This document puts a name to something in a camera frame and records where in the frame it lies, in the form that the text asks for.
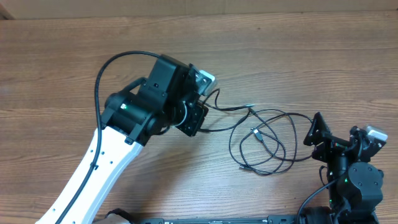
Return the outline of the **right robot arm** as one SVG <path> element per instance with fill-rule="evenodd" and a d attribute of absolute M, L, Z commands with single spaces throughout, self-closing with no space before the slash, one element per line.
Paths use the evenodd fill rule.
<path fill-rule="evenodd" d="M 384 173 L 370 161 L 387 139 L 386 132 L 370 125 L 353 126 L 349 139 L 338 138 L 316 113 L 303 143 L 314 146 L 312 158 L 324 162 L 326 180 L 300 206 L 297 223 L 378 223 Z"/>

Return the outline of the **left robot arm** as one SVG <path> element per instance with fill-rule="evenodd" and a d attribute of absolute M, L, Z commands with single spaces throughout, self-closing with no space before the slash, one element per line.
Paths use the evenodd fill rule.
<path fill-rule="evenodd" d="M 148 140 L 176 127 L 194 136 L 208 108 L 199 102 L 214 89 L 216 78 L 194 65 L 166 55 L 150 75 L 111 94 L 90 146 L 58 199 L 39 223 L 92 223 L 123 170 Z"/>

